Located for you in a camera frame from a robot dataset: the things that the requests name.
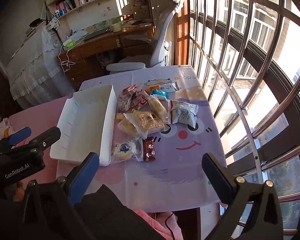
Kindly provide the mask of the cartoon purple tablecloth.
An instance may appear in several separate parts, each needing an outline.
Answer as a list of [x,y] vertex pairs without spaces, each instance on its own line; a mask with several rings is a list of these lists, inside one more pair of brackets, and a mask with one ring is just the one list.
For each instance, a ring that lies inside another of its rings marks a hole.
[[202,170],[202,156],[212,153],[220,164],[225,156],[208,101],[190,66],[153,67],[110,74],[84,81],[81,89],[111,84],[114,92],[153,80],[175,82],[174,100],[197,104],[197,126],[174,124],[153,134],[155,161],[129,160],[98,169],[87,192],[107,185],[131,209],[179,211],[217,203],[216,192]]

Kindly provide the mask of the white plastic storage bin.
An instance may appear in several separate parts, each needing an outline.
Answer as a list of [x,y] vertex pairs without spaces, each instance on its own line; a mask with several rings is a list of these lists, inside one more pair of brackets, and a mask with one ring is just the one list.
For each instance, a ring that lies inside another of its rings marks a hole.
[[81,163],[90,152],[98,154],[101,166],[111,159],[117,97],[112,85],[91,87],[67,99],[57,127],[61,137],[51,146],[50,157]]

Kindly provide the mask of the dark red snack bar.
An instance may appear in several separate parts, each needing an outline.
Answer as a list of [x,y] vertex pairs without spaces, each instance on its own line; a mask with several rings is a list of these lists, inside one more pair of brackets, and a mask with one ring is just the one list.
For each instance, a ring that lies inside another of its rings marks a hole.
[[142,141],[143,161],[155,161],[154,137]]

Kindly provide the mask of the green tissue box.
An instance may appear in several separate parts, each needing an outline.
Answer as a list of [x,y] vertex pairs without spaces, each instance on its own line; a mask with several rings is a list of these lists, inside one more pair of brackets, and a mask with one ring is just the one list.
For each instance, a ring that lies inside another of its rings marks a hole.
[[68,39],[65,42],[63,42],[63,47],[64,47],[65,50],[69,50],[69,49],[75,47],[76,44],[77,44],[76,41],[74,41],[72,39]]

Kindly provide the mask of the white printed snack bag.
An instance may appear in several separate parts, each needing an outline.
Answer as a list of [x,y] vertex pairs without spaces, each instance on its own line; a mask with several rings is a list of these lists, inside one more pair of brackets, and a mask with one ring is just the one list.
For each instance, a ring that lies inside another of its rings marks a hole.
[[192,128],[196,127],[198,105],[170,100],[168,102],[168,123],[169,124],[186,124]]

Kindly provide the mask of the orange biscuit snack pack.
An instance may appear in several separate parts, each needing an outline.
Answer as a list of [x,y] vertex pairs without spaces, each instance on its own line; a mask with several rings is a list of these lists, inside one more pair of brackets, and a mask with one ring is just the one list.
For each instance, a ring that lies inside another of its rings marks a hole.
[[165,130],[165,124],[150,111],[124,113],[125,118],[135,127],[138,137],[146,139],[149,134]]

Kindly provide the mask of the pink bed blanket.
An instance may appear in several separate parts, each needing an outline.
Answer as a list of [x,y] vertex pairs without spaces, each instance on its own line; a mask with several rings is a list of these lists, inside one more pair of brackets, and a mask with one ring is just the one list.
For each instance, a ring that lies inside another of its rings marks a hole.
[[[31,136],[18,145],[25,145],[51,127],[57,126],[64,104],[72,96],[72,94],[69,94],[10,116],[8,119],[15,131],[19,131],[24,127],[29,127],[32,131]],[[44,163],[45,168],[43,170],[23,180],[24,187],[34,179],[40,184],[55,181],[58,161],[50,158],[50,148],[44,151]]]

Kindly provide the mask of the small yellow cake packet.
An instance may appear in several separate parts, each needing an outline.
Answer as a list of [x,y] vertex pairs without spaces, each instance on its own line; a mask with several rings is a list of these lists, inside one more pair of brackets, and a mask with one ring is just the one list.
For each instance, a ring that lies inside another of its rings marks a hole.
[[121,122],[124,119],[125,119],[125,116],[124,116],[123,113],[117,113],[116,116],[115,116],[115,121],[116,122]]

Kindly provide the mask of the blueberry bread package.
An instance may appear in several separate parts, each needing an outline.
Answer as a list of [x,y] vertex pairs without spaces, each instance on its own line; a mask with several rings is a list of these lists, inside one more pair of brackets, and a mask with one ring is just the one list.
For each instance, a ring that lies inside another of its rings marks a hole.
[[143,161],[143,150],[139,141],[131,140],[115,143],[111,154],[111,162],[120,163],[128,160]]

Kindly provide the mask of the orange white oat bar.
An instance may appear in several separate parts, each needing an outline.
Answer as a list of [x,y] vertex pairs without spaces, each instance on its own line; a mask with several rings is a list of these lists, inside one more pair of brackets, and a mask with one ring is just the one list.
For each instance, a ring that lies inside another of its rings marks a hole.
[[155,80],[148,80],[146,83],[143,84],[145,90],[151,92],[151,90],[162,90],[167,93],[174,93],[179,90],[179,86],[176,82],[173,82],[171,79],[155,79]]

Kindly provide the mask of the clear bag flaky pastry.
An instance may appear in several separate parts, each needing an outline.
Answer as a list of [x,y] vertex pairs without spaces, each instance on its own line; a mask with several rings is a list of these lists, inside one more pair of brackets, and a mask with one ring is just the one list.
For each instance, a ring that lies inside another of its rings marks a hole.
[[117,127],[131,137],[136,137],[138,135],[135,126],[126,118],[122,119]]

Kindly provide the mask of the red clear snack bag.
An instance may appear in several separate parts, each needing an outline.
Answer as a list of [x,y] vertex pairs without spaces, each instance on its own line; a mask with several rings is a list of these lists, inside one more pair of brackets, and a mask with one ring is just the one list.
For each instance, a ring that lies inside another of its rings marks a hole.
[[140,97],[139,85],[134,84],[122,90],[122,93],[119,95],[119,102],[118,102],[117,109],[119,110],[119,112],[127,112],[132,109],[139,110],[140,102],[141,102],[141,97]]

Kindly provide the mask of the red white Cookie packet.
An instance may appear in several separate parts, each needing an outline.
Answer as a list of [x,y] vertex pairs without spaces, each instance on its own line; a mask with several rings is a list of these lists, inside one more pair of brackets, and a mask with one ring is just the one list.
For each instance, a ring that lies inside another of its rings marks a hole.
[[136,98],[131,101],[130,107],[132,109],[140,110],[143,106],[147,105],[148,97],[146,91],[142,91],[136,95]]

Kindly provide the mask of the white lace covered furniture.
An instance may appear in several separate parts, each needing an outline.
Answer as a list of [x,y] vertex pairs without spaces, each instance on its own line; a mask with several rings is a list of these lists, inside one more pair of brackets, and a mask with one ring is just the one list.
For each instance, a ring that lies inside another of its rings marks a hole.
[[22,109],[75,91],[60,66],[61,48],[56,32],[42,24],[11,57],[6,66],[10,92]]

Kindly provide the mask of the metal window security grille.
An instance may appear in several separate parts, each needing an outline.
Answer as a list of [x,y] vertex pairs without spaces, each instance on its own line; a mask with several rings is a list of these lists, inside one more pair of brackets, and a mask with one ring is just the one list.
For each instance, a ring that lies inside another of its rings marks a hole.
[[185,0],[177,34],[229,170],[271,180],[283,237],[300,239],[300,0]]

